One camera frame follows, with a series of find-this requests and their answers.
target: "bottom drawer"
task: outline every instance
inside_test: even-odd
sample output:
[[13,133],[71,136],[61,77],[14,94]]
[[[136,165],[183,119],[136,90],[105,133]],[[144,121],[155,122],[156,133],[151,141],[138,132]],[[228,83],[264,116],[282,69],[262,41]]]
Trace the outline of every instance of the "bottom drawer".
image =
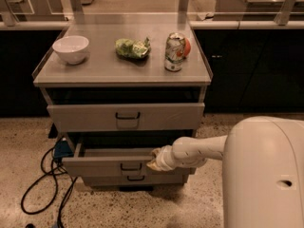
[[134,186],[157,184],[184,184],[188,175],[151,175],[132,177],[92,177],[82,178],[86,186]]

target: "drawer handle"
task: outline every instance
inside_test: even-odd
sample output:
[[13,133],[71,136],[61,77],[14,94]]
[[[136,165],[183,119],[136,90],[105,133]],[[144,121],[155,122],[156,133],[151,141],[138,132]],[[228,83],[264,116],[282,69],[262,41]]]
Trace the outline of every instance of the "drawer handle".
[[141,117],[141,112],[138,112],[137,116],[135,116],[135,117],[122,117],[119,115],[118,112],[116,112],[115,117],[116,117],[116,119],[119,119],[119,120],[137,120]]
[[121,163],[122,171],[140,171],[140,170],[142,170],[142,167],[143,167],[143,164],[141,163],[139,168],[124,168],[123,164]]
[[130,178],[129,176],[126,177],[128,181],[143,181],[144,180],[144,176],[134,179],[134,178]]

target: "black cabinet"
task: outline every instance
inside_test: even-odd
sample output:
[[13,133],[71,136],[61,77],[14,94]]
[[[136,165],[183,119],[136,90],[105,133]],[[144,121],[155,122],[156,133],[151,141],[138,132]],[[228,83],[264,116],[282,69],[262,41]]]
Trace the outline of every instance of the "black cabinet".
[[60,30],[0,31],[0,116],[46,116],[47,104],[31,73]]
[[201,29],[205,112],[304,110],[304,29]]

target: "speckled floor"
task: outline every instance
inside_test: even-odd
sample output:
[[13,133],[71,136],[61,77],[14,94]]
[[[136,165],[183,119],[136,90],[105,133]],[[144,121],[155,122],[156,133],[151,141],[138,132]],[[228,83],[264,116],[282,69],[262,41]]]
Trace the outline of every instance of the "speckled floor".
[[[198,138],[225,135],[250,115],[207,114]],[[303,115],[282,117],[304,120]],[[40,160],[54,144],[48,138],[50,118],[0,119],[0,227],[53,227],[60,201],[70,178],[59,178],[59,195],[42,214],[26,215],[20,203],[27,188],[40,176]],[[26,199],[29,211],[44,207],[51,199],[51,177],[35,186]],[[91,189],[77,180],[63,212],[65,227],[157,227],[219,228],[223,223],[221,161],[209,160],[184,186],[157,186],[153,191],[121,192]]]

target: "open drawer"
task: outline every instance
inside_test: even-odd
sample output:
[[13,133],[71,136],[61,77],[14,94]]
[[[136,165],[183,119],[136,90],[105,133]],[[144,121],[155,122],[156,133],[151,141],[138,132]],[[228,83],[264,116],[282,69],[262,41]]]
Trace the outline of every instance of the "open drawer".
[[95,148],[78,143],[72,158],[63,158],[68,174],[72,177],[100,178],[125,177],[134,183],[143,181],[147,176],[189,175],[189,169],[178,168],[170,172],[156,172],[146,166],[152,160],[153,148]]
[[61,104],[47,110],[59,132],[197,129],[204,103]]

